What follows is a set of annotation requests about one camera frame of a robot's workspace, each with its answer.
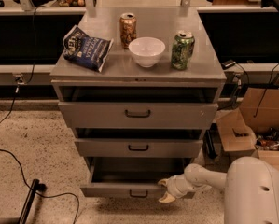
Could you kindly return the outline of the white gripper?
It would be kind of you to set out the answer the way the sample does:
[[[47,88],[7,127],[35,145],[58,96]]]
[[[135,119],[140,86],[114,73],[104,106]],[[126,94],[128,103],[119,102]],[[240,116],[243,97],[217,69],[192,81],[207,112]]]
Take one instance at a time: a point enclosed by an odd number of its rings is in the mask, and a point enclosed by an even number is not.
[[[160,203],[171,203],[175,199],[182,198],[190,192],[195,192],[196,187],[186,180],[184,175],[174,175],[170,178],[163,178],[158,181],[158,185],[167,188],[167,192],[159,198]]]

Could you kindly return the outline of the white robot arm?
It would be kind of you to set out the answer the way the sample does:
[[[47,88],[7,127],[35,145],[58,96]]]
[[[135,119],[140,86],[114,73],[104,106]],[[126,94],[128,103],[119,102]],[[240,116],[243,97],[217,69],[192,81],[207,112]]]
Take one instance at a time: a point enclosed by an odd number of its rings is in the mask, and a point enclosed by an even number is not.
[[[241,157],[226,173],[192,163],[159,183],[166,188],[161,203],[213,187],[224,192],[224,224],[279,224],[279,171],[263,160]]]

